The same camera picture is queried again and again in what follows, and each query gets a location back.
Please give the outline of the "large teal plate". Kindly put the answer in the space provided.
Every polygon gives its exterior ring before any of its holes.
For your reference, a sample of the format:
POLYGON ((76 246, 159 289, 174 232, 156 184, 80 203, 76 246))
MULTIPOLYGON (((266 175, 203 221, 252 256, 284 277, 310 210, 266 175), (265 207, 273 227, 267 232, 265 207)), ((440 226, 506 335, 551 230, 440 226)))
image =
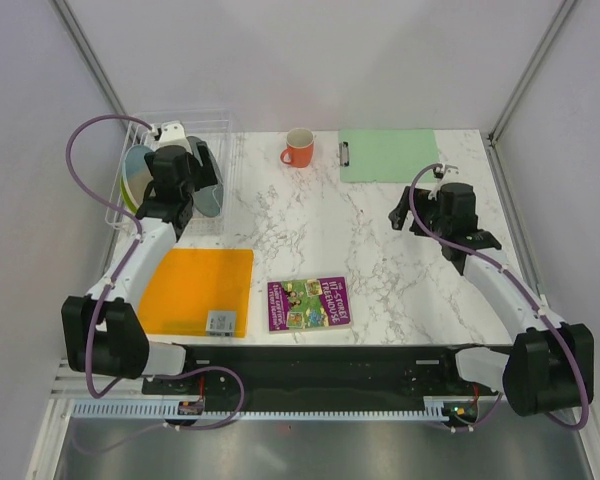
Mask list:
MULTIPOLYGON (((193 150, 194 141, 198 139, 202 140, 196 136, 187 136, 193 153, 195 153, 193 150)), ((193 195, 194 206, 202 215, 208 218, 219 216, 223 207, 224 182, 219 165, 218 173, 220 174, 220 183, 218 185, 202 188, 193 195)))

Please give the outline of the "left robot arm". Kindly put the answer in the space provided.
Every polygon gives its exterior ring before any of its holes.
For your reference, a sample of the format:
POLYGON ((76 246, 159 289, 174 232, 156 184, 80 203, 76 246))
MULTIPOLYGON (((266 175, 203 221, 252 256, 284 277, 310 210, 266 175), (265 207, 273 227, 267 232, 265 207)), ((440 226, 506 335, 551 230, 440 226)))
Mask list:
POLYGON ((84 373, 89 394, 109 392, 94 383, 97 375, 113 384, 123 379, 163 377, 178 393, 199 382, 199 369, 185 360, 183 347, 152 342, 136 310, 151 278, 174 248, 194 212, 197 192, 220 182, 207 143, 189 136, 145 152, 151 180, 131 220, 136 228, 126 252, 84 295, 70 296, 61 307, 69 366, 84 373))

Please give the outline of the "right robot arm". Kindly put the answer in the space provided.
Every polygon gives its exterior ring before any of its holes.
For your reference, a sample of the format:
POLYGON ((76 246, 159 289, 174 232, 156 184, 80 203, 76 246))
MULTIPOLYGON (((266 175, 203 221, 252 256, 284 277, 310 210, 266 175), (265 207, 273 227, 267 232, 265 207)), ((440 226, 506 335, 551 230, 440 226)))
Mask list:
POLYGON ((438 368, 447 392, 478 383, 504 394, 522 417, 580 408, 581 429, 593 400, 594 339, 584 324, 569 324, 542 305, 540 298, 510 268, 500 242, 479 228, 472 186, 451 182, 437 191, 405 187, 389 220, 395 230, 406 218, 416 236, 441 246, 442 256, 484 297, 513 344, 506 353, 486 346, 466 347, 438 368))

